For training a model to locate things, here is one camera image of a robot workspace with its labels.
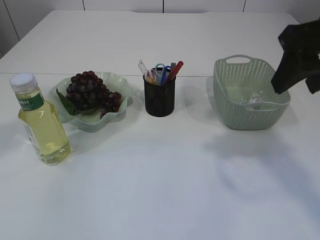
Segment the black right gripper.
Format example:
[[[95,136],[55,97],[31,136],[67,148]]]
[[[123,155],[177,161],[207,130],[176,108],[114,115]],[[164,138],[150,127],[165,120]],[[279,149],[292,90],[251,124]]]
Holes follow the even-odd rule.
[[[278,36],[282,59],[271,84],[278,95],[304,80],[311,94],[320,91],[320,19],[289,24]]]

